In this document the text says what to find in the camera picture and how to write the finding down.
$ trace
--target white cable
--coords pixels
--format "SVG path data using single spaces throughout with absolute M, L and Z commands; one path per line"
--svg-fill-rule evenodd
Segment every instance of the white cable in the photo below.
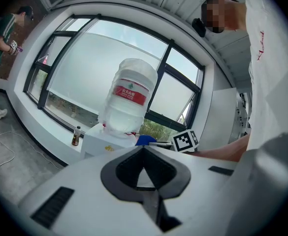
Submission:
M 11 132 L 11 131 L 7 131 L 7 132 L 5 132 L 5 133 L 1 133 L 0 136 L 1 136 L 1 135 L 4 135 L 4 134 L 7 134 L 7 133 L 12 133 L 12 134 L 15 134 L 15 135 L 17 135 L 17 136 L 20 136 L 22 139 L 24 139 L 24 140 L 33 148 L 33 150 L 34 150 L 35 152 L 37 152 L 37 153 L 39 153 L 40 155 L 42 155 L 42 156 L 45 158 L 45 160 L 47 160 L 48 162 L 50 162 L 51 164 L 53 164 L 53 166 L 54 166 L 56 169 L 61 170 L 60 168 L 56 167 L 56 165 L 55 165 L 52 161 L 50 161 L 49 159 L 47 159 L 40 151 L 37 151 L 22 135 L 16 134 L 16 133 Z M 4 145 L 9 151 L 13 152 L 13 154 L 14 154 L 13 157 L 10 158 L 8 161 L 1 163 L 0 166 L 2 166 L 2 165 L 5 164 L 5 163 L 11 162 L 11 161 L 15 158 L 16 153 L 15 153 L 13 150 L 11 150 L 10 148 L 8 148 L 1 140 L 0 140 L 0 143 L 1 143 L 2 145 Z

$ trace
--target yellow sticker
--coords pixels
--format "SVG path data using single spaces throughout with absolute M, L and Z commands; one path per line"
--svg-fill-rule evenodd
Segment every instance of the yellow sticker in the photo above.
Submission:
M 114 149 L 109 145 L 109 146 L 106 146 L 106 147 L 104 147 L 107 151 L 110 151 L 110 152 L 112 152 L 112 151 L 114 151 Z

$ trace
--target window frame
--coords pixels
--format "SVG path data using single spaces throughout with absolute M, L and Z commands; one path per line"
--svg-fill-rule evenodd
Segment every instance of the window frame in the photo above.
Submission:
M 60 29 L 63 29 L 64 27 L 66 27 L 68 24 L 70 24 L 70 22 L 72 20 L 80 19 L 80 18 L 89 19 L 89 21 L 86 24 L 84 24 L 78 31 L 60 30 Z M 38 109 L 42 110 L 46 115 L 48 115 L 50 118 L 52 118 L 54 121 L 56 121 L 58 124 L 60 124 L 64 128 L 66 128 L 67 130 L 73 132 L 74 126 L 72 126 L 68 122 L 62 120 L 61 118 L 59 118 L 58 116 L 51 113 L 49 110 L 47 110 L 45 108 L 45 104 L 46 104 L 48 94 L 49 94 L 48 88 L 49 88 L 49 84 L 51 82 L 51 79 L 53 78 L 53 75 L 56 71 L 58 64 L 62 60 L 63 56 L 67 53 L 67 51 L 70 49 L 71 45 L 75 42 L 75 40 L 81 34 L 85 33 L 90 27 L 92 27 L 92 25 L 94 25 L 99 20 L 110 21 L 110 22 L 114 22 L 114 23 L 118 23 L 118 24 L 122 24 L 122 25 L 126 25 L 129 27 L 135 28 L 135 29 L 143 31 L 143 32 L 145 32 L 145 33 L 147 33 L 147 34 L 149 34 L 149 35 L 151 35 L 151 36 L 153 36 L 153 37 L 155 37 L 155 38 L 159 39 L 160 41 L 167 44 L 167 48 L 166 48 L 162 58 L 160 59 L 160 63 L 159 63 L 158 68 L 157 68 L 157 74 L 158 74 L 157 84 L 156 84 L 156 87 L 155 87 L 154 92 L 152 94 L 151 100 L 148 104 L 145 118 L 148 120 L 154 121 L 160 125 L 174 129 L 178 132 L 182 132 L 186 129 L 191 129 L 193 121 L 195 119 L 195 115 L 197 112 L 197 108 L 199 105 L 199 100 L 200 100 L 200 96 L 201 96 L 201 92 L 202 92 L 202 87 L 203 87 L 203 86 L 201 86 L 201 88 L 199 88 L 196 83 L 198 81 L 199 73 L 204 71 L 205 66 L 201 65 L 195 58 L 193 58 L 183 48 L 181 48 L 178 44 L 176 44 L 173 39 L 168 39 L 168 38 L 164 37 L 163 35 L 155 32 L 149 28 L 146 28 L 144 26 L 141 26 L 139 24 L 136 24 L 136 23 L 124 20 L 124 19 L 102 16 L 101 14 L 97 14 L 97 15 L 72 15 L 72 16 L 70 16 L 55 30 L 54 33 L 51 34 L 51 36 L 46 40 L 46 42 L 44 43 L 44 45 L 40 49 L 39 53 L 35 57 L 35 60 L 33 61 L 33 64 L 32 64 L 32 66 L 28 72 L 28 76 L 26 78 L 23 92 L 30 98 L 30 100 L 34 104 L 37 105 Z M 69 37 L 70 39 L 64 45 L 64 47 L 61 49 L 61 51 L 58 53 L 57 57 L 55 58 L 55 60 L 51 66 L 38 62 L 37 59 L 38 59 L 39 55 L 41 54 L 41 52 L 46 48 L 46 46 L 51 41 L 51 39 L 56 37 L 56 36 Z M 195 83 L 193 83 L 190 79 L 188 79 L 185 75 L 183 75 L 181 72 L 176 70 L 174 67 L 167 64 L 166 61 L 169 57 L 169 54 L 170 54 L 170 51 L 172 48 L 175 49 L 176 51 L 178 51 L 179 53 L 181 53 L 185 58 L 189 59 L 200 70 L 200 71 L 198 71 L 197 80 Z M 30 83 L 32 81 L 33 75 L 36 72 L 38 72 L 39 70 L 46 72 L 47 76 L 46 76 L 46 79 L 43 83 L 39 100 L 36 100 L 31 95 L 31 93 L 29 92 L 29 88 L 30 88 Z M 162 114 L 159 114 L 159 113 L 156 113 L 156 112 L 150 110 L 150 106 L 153 102 L 154 96 L 158 90 L 159 84 L 161 82 L 161 79 L 162 79 L 164 73 L 167 73 L 168 75 L 172 76 L 174 79 L 178 80 L 178 82 L 182 83 L 184 86 L 188 87 L 190 90 L 192 90 L 194 92 L 194 96 L 193 96 L 192 100 L 190 101 L 191 105 L 188 109 L 188 112 L 187 112 L 187 115 L 185 118 L 186 125 L 178 123 L 175 120 L 172 120 L 170 118 L 163 116 Z

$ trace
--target large plastic water bottle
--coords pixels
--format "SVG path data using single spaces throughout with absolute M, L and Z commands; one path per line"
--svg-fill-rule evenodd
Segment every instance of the large plastic water bottle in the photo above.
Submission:
M 157 72 L 141 59 L 121 62 L 99 114 L 111 133 L 138 132 L 157 83 Z

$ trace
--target concrete floor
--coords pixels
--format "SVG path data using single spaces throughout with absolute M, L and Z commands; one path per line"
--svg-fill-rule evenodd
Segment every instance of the concrete floor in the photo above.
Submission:
M 12 112 L 6 97 L 5 94 L 0 93 L 0 109 L 8 109 L 7 116 L 0 120 L 0 134 L 12 131 L 22 135 L 58 168 L 63 168 L 46 155 L 26 134 Z M 0 140 L 16 153 L 11 162 L 0 166 L 0 195 L 13 204 L 18 204 L 27 193 L 59 171 L 42 155 L 35 152 L 21 137 L 7 133 L 2 135 Z M 13 153 L 0 144 L 0 163 L 9 160 L 12 156 Z

